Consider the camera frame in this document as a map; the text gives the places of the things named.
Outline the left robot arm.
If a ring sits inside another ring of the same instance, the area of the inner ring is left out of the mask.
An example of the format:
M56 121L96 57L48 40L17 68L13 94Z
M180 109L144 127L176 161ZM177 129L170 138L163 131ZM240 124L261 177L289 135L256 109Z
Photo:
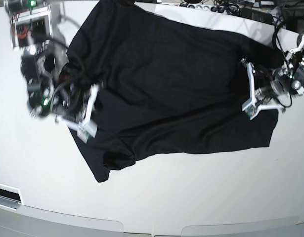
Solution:
M252 62L242 58L249 79L249 99L242 104L242 111L250 120L261 111L286 111L292 106L294 97L304 95L304 33L299 34L297 46L283 51L278 33L280 29L304 16L292 16L275 25L272 46L283 54L283 64L276 69L255 67Z

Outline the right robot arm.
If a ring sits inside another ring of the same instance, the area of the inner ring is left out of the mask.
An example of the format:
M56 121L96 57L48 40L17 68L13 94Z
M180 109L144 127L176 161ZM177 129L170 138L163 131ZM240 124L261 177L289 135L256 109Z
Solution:
M54 116L83 136L95 136L91 115L100 90L89 82L81 56L68 50L59 25L64 6L49 0L6 0L12 48L20 50L28 110L34 118Z

